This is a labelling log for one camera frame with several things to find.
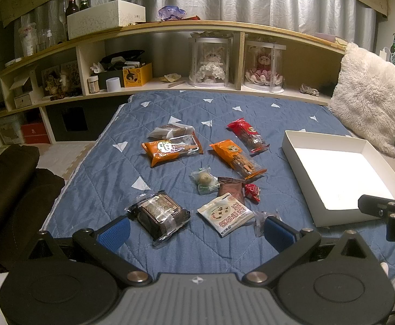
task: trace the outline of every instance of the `clear acrylic case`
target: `clear acrylic case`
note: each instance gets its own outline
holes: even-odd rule
[[[286,50],[285,45],[246,41],[244,86],[270,93],[282,93],[283,50]]]
[[[226,87],[232,38],[189,38],[189,42],[189,83],[197,88]]]

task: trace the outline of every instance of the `small jar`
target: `small jar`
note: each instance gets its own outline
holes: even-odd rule
[[[89,93],[95,94],[99,92],[98,76],[89,77],[88,84],[89,84]]]

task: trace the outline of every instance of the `box lid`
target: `box lid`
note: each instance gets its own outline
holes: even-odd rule
[[[12,84],[12,86],[10,87],[10,90],[14,90],[16,88],[19,88],[23,85],[25,85],[25,83],[28,81],[29,79],[29,75],[24,75],[24,76],[20,76],[20,77],[16,77],[14,79],[14,83]]]

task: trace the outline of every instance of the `bed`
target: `bed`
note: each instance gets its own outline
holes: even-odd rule
[[[270,144],[270,150],[255,157],[268,169],[255,183],[261,188],[261,202],[251,210],[277,212],[295,229],[313,227],[306,202],[294,173],[281,149],[285,130],[306,130],[349,135],[347,129],[326,107],[291,100],[203,91],[153,91],[133,95],[119,107],[95,146],[77,167],[56,200],[44,228],[53,237],[71,236],[81,228],[98,229],[109,223],[144,192],[164,189],[179,205],[192,213],[190,222],[162,248],[154,249],[152,239],[137,221],[131,221],[131,236],[118,254],[153,277],[159,272],[214,273],[242,275],[277,252],[264,238],[256,238],[253,223],[224,238],[203,220],[197,209],[216,197],[199,195],[189,174],[209,165],[215,176],[237,177],[209,144],[239,139],[226,129],[231,121],[245,117]],[[169,121],[192,125],[205,149],[203,155],[149,167],[141,143],[155,127]],[[346,229],[357,230],[379,261],[389,264],[395,276],[395,243],[385,240],[385,225],[379,220],[320,228],[324,236],[340,236]]]

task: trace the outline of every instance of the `snack package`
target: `snack package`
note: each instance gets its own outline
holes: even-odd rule
[[[210,167],[200,168],[199,171],[193,171],[190,176],[193,177],[197,183],[199,194],[208,194],[220,187],[217,178],[212,176]]]
[[[261,201],[261,199],[259,198],[260,192],[261,190],[255,184],[246,184],[244,186],[244,195],[256,203],[259,203]]]
[[[151,167],[160,161],[173,160],[181,155],[203,154],[202,146],[194,132],[171,139],[142,143],[142,147],[151,158]]]
[[[231,193],[226,193],[197,210],[224,237],[253,217]]]
[[[265,140],[244,118],[237,119],[227,125],[228,128],[244,143],[252,154],[259,154],[268,150],[270,144],[265,144]]]
[[[156,139],[171,139],[181,135],[193,134],[195,128],[193,126],[183,124],[167,124],[164,126],[156,127],[149,133],[148,137]]]
[[[231,193],[242,205],[245,205],[244,193],[242,192],[242,188],[246,184],[245,180],[231,177],[219,177],[217,180],[220,183],[217,194],[219,197],[223,194]]]
[[[251,157],[243,154],[242,149],[230,139],[210,144],[210,147],[245,180],[259,176],[267,171],[266,168],[262,168],[253,161]]]
[[[126,211],[149,232],[154,246],[166,241],[190,220],[190,212],[164,191],[140,195]]]

